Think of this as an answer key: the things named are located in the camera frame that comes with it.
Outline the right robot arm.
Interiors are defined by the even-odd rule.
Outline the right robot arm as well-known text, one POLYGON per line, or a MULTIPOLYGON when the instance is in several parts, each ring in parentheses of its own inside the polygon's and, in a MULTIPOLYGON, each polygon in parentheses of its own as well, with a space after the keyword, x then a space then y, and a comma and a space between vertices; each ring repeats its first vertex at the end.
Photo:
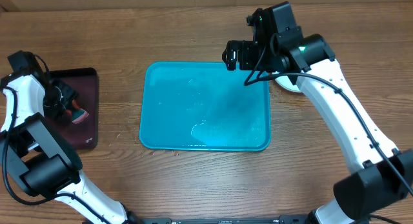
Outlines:
POLYGON ((330 45, 304 36, 290 3, 259 8, 247 17, 250 41, 231 40, 222 59, 246 70, 245 85, 287 77, 315 106, 344 155, 349 176, 334 199, 296 223, 368 223, 376 212, 412 193, 412 151, 400 151, 373 122, 348 85, 330 45))

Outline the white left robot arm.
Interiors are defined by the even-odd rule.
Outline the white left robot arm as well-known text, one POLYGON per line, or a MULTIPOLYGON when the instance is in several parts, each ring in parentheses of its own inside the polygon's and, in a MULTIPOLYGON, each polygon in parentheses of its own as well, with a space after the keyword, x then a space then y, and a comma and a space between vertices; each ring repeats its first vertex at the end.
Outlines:
POLYGON ((79 147, 97 144, 98 80, 93 68, 52 72, 37 54, 8 57, 12 73, 1 79, 6 97, 1 127, 1 174, 11 197, 15 183, 30 196, 20 204, 56 200, 87 223, 139 223, 121 202, 109 198, 83 171, 79 147))

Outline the white plate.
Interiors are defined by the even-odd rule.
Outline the white plate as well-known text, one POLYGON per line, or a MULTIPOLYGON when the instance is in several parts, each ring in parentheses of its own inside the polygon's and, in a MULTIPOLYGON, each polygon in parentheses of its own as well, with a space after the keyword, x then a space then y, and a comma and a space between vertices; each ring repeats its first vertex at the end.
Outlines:
POLYGON ((287 76, 281 76, 275 79, 275 82, 284 88, 285 90, 288 90, 289 92, 295 92, 295 93, 301 93, 300 89, 298 88, 297 85, 293 85, 290 81, 290 79, 287 76))

